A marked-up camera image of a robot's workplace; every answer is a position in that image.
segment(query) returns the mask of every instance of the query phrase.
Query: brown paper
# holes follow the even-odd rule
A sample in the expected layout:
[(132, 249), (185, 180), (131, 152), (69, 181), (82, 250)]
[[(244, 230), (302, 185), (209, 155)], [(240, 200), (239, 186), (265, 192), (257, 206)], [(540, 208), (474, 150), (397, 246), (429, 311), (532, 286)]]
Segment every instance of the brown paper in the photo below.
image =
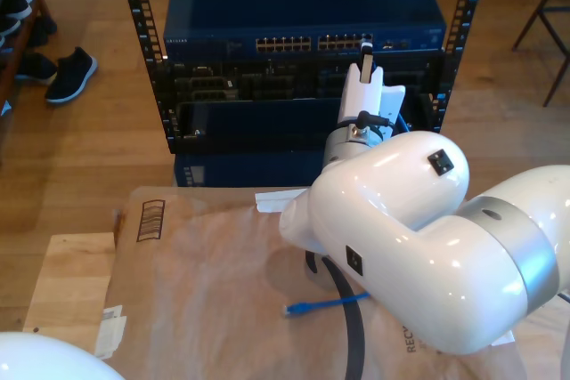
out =
[[(338, 298), (322, 260), (287, 245), (252, 189), (140, 188), (126, 207), (106, 307), (126, 329), (107, 362), (127, 379), (344, 379), (342, 306), (298, 318), (282, 307)], [(351, 283), (356, 294), (362, 290)], [(525, 379), (515, 344), (466, 357), (426, 347), (378, 303), (358, 303), (362, 379)]]

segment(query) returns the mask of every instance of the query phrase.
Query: blue ethernet cable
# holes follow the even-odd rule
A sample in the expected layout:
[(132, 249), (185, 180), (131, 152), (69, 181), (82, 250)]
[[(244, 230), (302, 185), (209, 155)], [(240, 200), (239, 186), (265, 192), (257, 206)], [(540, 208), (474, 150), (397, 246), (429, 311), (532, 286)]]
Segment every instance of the blue ethernet cable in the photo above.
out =
[(353, 295), (352, 297), (347, 298), (339, 298), (337, 300), (328, 300), (325, 302), (316, 302), (316, 303), (309, 303), (309, 302), (300, 302), (292, 304), (291, 306), (284, 306), (283, 307), (283, 315), (285, 316), (299, 316), (304, 315), (310, 311), (315, 311), (317, 309), (323, 309), (325, 307), (333, 307), (339, 306), (344, 303), (351, 303), (357, 302), (358, 300), (362, 300), (363, 298), (368, 298), (371, 295), (369, 293), (362, 293), (359, 295)]

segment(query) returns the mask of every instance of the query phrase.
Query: barcode symbol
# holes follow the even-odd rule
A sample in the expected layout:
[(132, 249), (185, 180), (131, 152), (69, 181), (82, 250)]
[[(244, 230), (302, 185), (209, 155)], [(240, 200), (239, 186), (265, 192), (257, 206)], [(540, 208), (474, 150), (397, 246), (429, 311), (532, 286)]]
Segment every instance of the barcode symbol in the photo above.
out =
[(148, 239), (160, 239), (162, 220), (164, 218), (165, 201), (161, 199), (149, 200), (142, 204), (141, 223), (137, 242)]

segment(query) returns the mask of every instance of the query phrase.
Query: wooden table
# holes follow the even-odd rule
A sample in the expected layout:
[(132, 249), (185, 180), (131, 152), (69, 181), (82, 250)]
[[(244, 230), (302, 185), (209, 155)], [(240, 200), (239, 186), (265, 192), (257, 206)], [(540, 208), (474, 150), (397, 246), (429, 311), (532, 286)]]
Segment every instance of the wooden table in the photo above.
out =
[[(24, 331), (93, 353), (114, 259), (113, 233), (52, 236)], [(570, 304), (555, 297), (515, 329), (529, 380), (560, 378), (569, 319)]]

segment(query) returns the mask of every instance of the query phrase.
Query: network equipment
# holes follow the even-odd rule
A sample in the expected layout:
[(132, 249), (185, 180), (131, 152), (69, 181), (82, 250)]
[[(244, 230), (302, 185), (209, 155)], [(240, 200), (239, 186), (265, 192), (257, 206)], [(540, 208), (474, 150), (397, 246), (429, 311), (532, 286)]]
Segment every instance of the network equipment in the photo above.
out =
[(322, 168), (346, 73), (372, 44), (403, 119), (439, 132), (478, 0), (449, 35), (436, 0), (127, 0), (179, 185), (302, 186)]
[(171, 61), (236, 61), (441, 50), (436, 0), (170, 0)]

